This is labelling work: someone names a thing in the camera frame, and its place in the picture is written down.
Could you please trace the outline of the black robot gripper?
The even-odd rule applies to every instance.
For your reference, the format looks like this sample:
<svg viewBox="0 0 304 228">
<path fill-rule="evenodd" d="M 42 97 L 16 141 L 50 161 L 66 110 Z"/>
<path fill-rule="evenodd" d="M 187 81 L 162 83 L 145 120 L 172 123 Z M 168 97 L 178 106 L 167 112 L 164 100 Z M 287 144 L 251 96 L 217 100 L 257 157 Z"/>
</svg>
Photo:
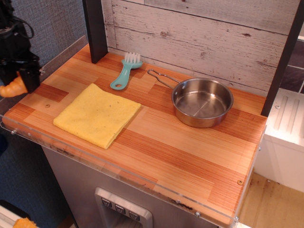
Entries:
<svg viewBox="0 0 304 228">
<path fill-rule="evenodd" d="M 19 73 L 28 93 L 40 86 L 39 57 L 30 51 L 33 28 L 14 16 L 12 1 L 0 2 L 0 80 L 11 82 Z"/>
</svg>

